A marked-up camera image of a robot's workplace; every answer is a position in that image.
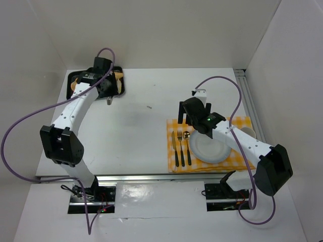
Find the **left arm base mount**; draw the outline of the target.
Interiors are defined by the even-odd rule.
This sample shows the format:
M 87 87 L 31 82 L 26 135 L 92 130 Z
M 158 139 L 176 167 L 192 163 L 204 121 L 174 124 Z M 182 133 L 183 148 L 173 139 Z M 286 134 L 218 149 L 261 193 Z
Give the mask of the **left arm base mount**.
M 84 214 L 84 196 L 80 188 L 69 188 L 61 185 L 61 189 L 71 193 L 68 214 Z M 86 195 L 86 202 L 89 214 L 100 211 L 103 214 L 115 212 L 116 186 L 98 187 L 95 195 Z

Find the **orange bundt cake bread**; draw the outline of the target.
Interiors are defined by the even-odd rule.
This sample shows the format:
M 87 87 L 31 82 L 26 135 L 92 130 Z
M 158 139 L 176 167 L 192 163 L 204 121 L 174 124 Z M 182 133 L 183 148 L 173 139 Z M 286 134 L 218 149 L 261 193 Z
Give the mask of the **orange bundt cake bread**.
M 76 88 L 76 85 L 77 85 L 77 79 L 76 78 L 71 84 L 70 84 L 70 87 L 71 87 L 71 92 L 74 93 L 75 91 L 75 88 Z

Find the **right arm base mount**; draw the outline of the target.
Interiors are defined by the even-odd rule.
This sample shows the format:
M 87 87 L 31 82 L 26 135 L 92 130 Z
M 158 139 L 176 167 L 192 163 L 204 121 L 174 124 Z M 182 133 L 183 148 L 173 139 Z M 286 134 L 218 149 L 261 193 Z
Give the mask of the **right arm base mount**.
M 249 210 L 249 191 L 224 191 L 221 184 L 204 184 L 201 194 L 206 199 L 206 209 L 211 211 Z

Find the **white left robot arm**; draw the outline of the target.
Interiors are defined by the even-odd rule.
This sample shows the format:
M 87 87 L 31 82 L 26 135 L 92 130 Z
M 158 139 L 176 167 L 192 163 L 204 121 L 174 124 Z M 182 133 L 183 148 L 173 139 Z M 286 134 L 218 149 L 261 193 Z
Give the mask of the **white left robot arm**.
M 111 60 L 96 57 L 93 67 L 75 77 L 73 94 L 60 116 L 40 130 L 46 157 L 77 179 L 73 186 L 76 196 L 82 190 L 92 199 L 99 193 L 98 180 L 83 160 L 84 146 L 78 139 L 78 131 L 95 100 L 105 98 L 111 104 L 113 97 L 119 94 L 121 86 L 112 68 Z

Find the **long baguette bread roll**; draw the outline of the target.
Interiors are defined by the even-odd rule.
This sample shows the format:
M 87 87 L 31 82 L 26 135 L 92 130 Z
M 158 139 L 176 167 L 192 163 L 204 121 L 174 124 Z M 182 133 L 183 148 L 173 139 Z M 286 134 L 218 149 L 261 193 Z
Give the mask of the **long baguette bread roll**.
M 117 80 L 117 89 L 118 89 L 118 94 L 120 95 L 122 92 L 122 82 L 120 79 Z

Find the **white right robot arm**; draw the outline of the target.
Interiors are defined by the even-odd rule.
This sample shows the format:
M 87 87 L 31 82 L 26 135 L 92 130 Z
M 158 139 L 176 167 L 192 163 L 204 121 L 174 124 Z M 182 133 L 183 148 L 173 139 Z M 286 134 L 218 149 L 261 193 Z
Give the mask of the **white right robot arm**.
M 210 112 L 209 104 L 192 97 L 179 104 L 178 123 L 186 116 L 188 125 L 208 140 L 219 141 L 246 156 L 255 168 L 254 173 L 229 172 L 221 180 L 227 190 L 240 191 L 258 188 L 267 196 L 274 196 L 293 175 L 285 147 L 263 143 L 236 128 L 222 115 Z

